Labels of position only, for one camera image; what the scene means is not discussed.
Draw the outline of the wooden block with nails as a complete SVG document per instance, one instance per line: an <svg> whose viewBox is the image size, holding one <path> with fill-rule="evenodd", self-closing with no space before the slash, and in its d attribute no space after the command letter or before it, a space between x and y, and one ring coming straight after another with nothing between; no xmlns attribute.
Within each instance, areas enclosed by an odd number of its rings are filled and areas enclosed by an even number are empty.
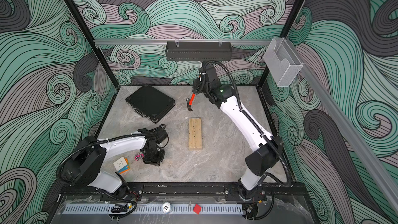
<svg viewBox="0 0 398 224"><path fill-rule="evenodd" d="M201 118L189 119L188 149L202 150L202 121Z"/></svg>

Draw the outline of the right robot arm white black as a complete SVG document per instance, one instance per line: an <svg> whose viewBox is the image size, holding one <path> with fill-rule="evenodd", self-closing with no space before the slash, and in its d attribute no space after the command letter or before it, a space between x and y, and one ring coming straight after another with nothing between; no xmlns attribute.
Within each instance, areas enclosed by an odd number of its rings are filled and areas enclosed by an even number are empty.
<svg viewBox="0 0 398 224"><path fill-rule="evenodd" d="M291 187L292 174L283 157L282 138L266 131L246 109L232 73L220 61L202 62L199 76L193 81L192 96L187 99L188 111L192 111L193 100L199 94L232 120L252 150L245 158L247 169L238 181L241 195L261 186L267 177L282 187Z"/></svg>

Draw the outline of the claw hammer orange black handle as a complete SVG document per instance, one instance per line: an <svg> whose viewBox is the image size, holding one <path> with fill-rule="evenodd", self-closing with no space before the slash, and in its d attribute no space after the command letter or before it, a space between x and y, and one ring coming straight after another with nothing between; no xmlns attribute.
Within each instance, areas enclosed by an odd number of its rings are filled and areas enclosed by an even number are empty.
<svg viewBox="0 0 398 224"><path fill-rule="evenodd" d="M188 111L190 111L190 112L193 111L193 109L192 109L192 104L193 104L193 101L194 101L194 99L195 99L195 96L196 96L196 94L193 93L193 94L191 95L190 98L186 98L187 109L188 109Z"/></svg>

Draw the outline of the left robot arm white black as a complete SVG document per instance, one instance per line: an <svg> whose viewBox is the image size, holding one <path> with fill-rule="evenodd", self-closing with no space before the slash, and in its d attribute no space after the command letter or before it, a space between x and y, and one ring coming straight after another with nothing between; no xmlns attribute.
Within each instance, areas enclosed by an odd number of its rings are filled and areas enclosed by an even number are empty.
<svg viewBox="0 0 398 224"><path fill-rule="evenodd" d="M98 140L88 136L67 155L56 169L57 180L76 188L94 187L109 197L125 199L130 186L119 172L102 171L103 163L128 151L138 151L136 160L144 164L159 166L165 157L163 144L169 141L166 125L154 129L146 128L112 139Z"/></svg>

